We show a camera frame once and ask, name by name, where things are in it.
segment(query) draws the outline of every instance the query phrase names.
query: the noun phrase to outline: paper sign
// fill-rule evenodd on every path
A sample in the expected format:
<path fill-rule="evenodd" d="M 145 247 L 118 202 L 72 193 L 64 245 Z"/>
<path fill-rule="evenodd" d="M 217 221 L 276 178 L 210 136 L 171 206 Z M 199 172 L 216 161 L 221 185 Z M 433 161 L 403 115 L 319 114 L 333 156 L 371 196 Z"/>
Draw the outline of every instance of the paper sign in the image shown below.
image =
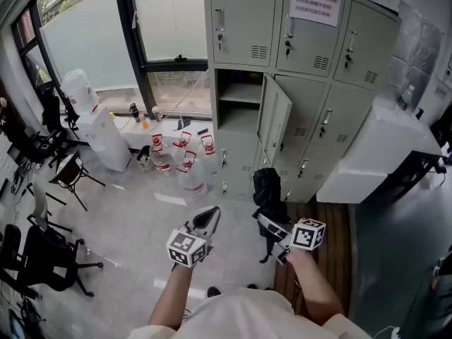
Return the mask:
<path fill-rule="evenodd" d="M 340 0 L 290 0 L 290 17 L 338 26 Z"/>

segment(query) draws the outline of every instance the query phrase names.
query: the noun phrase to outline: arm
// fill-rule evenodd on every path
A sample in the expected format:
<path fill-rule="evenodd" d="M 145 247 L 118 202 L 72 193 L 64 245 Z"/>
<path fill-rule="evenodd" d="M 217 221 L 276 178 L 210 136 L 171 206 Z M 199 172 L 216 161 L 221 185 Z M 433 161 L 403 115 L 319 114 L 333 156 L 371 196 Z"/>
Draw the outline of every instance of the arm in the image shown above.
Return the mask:
<path fill-rule="evenodd" d="M 294 267 L 311 320 L 323 325 L 336 314 L 344 314 L 342 304 L 328 281 L 322 276 L 308 251 L 291 248 L 287 260 Z"/>
<path fill-rule="evenodd" d="M 184 316 L 186 298 L 190 289 L 193 268 L 177 265 L 169 276 L 167 286 L 163 290 L 153 313 L 149 318 L 149 325 L 167 326 L 179 329 Z"/>

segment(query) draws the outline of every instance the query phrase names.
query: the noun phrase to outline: small bottle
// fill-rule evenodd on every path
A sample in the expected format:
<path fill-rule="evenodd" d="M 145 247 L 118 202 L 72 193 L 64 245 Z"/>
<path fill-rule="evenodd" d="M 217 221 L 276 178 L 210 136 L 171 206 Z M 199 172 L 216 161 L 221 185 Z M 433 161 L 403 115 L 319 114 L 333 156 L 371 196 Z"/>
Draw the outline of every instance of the small bottle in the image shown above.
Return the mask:
<path fill-rule="evenodd" d="M 135 118 L 135 122 L 139 123 L 140 122 L 140 117 L 138 116 L 140 114 L 140 112 L 138 111 L 138 108 L 136 107 L 135 103 L 132 103 L 130 105 L 130 113 L 132 113 L 132 116 Z"/>
<path fill-rule="evenodd" d="M 140 111 L 140 113 L 138 113 L 138 117 L 140 118 L 141 126 L 144 129 L 147 129 L 148 128 L 148 123 L 147 123 L 146 117 L 144 116 L 144 113 L 142 111 Z"/>
<path fill-rule="evenodd" d="M 155 120 L 156 121 L 161 121 L 162 120 L 162 111 L 160 110 L 159 107 L 157 107 L 156 105 L 152 108 L 152 112 L 154 114 Z"/>
<path fill-rule="evenodd" d="M 407 110 L 408 106 L 412 100 L 412 93 L 414 92 L 415 87 L 410 85 L 408 89 L 398 98 L 398 111 L 404 112 Z"/>

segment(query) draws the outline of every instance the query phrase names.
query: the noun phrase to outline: person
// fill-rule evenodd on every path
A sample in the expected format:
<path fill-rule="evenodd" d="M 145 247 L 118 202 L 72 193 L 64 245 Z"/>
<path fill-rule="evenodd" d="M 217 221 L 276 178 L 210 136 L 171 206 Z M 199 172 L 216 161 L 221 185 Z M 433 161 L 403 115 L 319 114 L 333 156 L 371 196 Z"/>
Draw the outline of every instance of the person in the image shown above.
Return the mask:
<path fill-rule="evenodd" d="M 344 317 L 338 296 L 308 251 L 291 249 L 287 260 L 297 274 L 311 320 L 295 316 L 290 303 L 273 290 L 242 288 L 222 295 L 211 287 L 209 298 L 182 324 L 193 268 L 178 265 L 148 325 L 133 330 L 129 339 L 370 339 Z"/>

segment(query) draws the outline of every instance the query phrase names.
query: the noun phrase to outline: black office chair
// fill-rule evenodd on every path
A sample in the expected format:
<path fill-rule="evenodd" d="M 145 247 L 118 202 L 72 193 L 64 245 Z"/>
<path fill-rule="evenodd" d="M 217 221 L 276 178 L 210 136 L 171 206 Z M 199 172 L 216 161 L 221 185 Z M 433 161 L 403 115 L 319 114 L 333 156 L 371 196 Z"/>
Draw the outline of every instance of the black office chair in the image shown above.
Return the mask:
<path fill-rule="evenodd" d="M 55 201 L 61 203 L 62 205 L 66 205 L 66 203 L 63 202 L 62 200 L 56 198 L 55 196 L 48 194 L 44 190 L 44 188 L 41 186 L 41 183 L 35 174 L 33 175 L 33 183 L 29 183 L 27 185 L 27 190 L 35 198 L 35 209 L 33 210 L 33 212 L 31 214 L 29 214 L 27 216 L 27 220 L 32 225 L 37 225 L 37 226 L 41 227 L 41 229 L 43 231 L 46 231 L 49 228 L 49 226 L 53 226 L 53 227 L 58 227 L 59 229 L 64 230 L 64 231 L 72 232 L 72 229 L 70 229 L 68 227 L 57 225 L 56 223 L 49 221 L 49 215 L 52 215 L 52 213 L 47 209 L 46 196 L 53 198 Z M 58 232 L 56 232 L 56 234 L 59 235 L 59 237 L 62 240 L 66 241 L 66 238 L 63 235 L 59 234 Z"/>
<path fill-rule="evenodd" d="M 28 229 L 27 239 L 22 254 L 23 267 L 18 271 L 17 281 L 24 286 L 46 284 L 55 291 L 64 291 L 78 283 L 83 294 L 94 297 L 93 292 L 85 289 L 78 269 L 98 267 L 104 264 L 76 262 L 79 244 L 85 244 L 82 239 L 76 240 L 71 246 L 54 234 L 49 228 L 42 231 L 39 226 L 31 226 Z M 66 275 L 60 276 L 54 272 L 55 267 L 66 268 Z"/>
<path fill-rule="evenodd" d="M 78 202 L 82 205 L 85 211 L 88 209 L 83 205 L 83 202 L 79 199 L 76 193 L 76 183 L 82 177 L 87 177 L 102 186 L 105 186 L 101 181 L 96 180 L 96 178 L 91 177 L 88 174 L 88 170 L 84 168 L 83 162 L 80 158 L 80 153 L 76 151 L 73 155 L 70 155 L 64 159 L 63 162 L 58 167 L 56 171 L 56 176 L 52 178 L 49 182 L 51 184 L 59 184 L 60 187 L 68 189 L 71 193 L 75 195 Z"/>
<path fill-rule="evenodd" d="M 40 137 L 37 133 L 37 139 L 40 141 L 38 148 L 42 158 L 48 158 L 52 156 L 52 160 L 49 163 L 49 167 L 56 162 L 56 168 L 58 168 L 60 162 L 67 157 L 66 151 L 70 147 L 74 147 L 72 143 L 66 143 L 68 136 L 67 130 L 63 128 L 60 122 L 59 115 L 59 98 L 54 95 L 53 86 L 46 87 L 44 90 L 38 91 L 41 95 L 40 101 L 44 108 L 42 113 L 42 124 L 47 127 L 50 134 L 47 137 Z"/>
<path fill-rule="evenodd" d="M 0 280 L 8 284 L 16 292 L 36 299 L 39 297 L 36 290 L 19 283 L 5 269 L 19 271 L 23 267 L 22 256 L 18 253 L 20 238 L 22 237 L 17 226 L 7 224 L 0 248 Z"/>

